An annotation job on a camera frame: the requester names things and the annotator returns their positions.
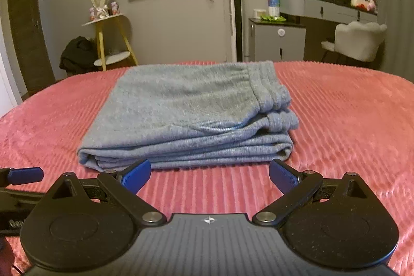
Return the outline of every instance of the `chair leg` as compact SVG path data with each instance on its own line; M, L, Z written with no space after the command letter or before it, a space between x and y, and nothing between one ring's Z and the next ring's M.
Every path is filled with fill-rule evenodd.
M97 22L97 30L99 36L99 51L101 52L101 60L102 60L102 70L106 71L106 61L105 61L105 50L103 49L104 45L104 37L103 37L103 24L102 22Z
M116 20L116 24L118 25L118 29L121 32L122 38L124 39L125 45L127 46L128 51L131 53L131 56L132 56L132 59L135 62L135 65L138 66L137 58L135 57L135 54L134 54L134 52L132 50L132 47L131 47L128 39L127 39L127 36L125 35L124 29L123 29L121 23L119 22L119 18L116 17L115 20Z
M328 51L325 51L325 53L323 54L323 57L322 57L322 62L324 62L327 55L328 55Z

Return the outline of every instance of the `folded gray sweatpants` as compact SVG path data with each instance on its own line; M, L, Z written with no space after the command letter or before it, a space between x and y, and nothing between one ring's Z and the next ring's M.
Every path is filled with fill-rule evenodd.
M272 62L149 65L119 78L78 149L96 170L286 159L297 128Z

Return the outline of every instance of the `white container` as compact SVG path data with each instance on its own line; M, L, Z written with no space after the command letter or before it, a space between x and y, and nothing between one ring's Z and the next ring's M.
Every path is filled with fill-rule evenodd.
M253 10L253 18L260 19L261 16L266 15L266 10L262 9L254 9Z
M90 8L89 9L89 19L90 19L90 21L94 21L94 20L98 19L97 14L96 14L96 8Z
M115 16L117 14L119 14L119 5L118 2L112 2L110 4L111 8L112 8L112 15Z
M268 0L269 15L280 17L280 0Z
M364 5L365 8L367 8L369 5L369 2L367 2L366 0L351 0L351 5L352 6Z

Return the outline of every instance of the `logo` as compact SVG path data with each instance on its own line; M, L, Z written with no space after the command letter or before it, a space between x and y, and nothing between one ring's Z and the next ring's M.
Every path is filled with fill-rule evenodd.
M214 219L214 218L212 218L211 216L209 216L209 217L207 217L207 218L205 218L205 219L203 219L203 221L205 222L205 223L207 223L207 224L212 224L214 221L216 221L216 219Z
M21 228L23 226L24 220L9 220L9 225L12 228Z

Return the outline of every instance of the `wooden door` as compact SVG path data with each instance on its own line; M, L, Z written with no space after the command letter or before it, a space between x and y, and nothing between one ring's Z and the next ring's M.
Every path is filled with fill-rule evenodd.
M8 0L17 60L29 95L54 84L40 21L38 0Z

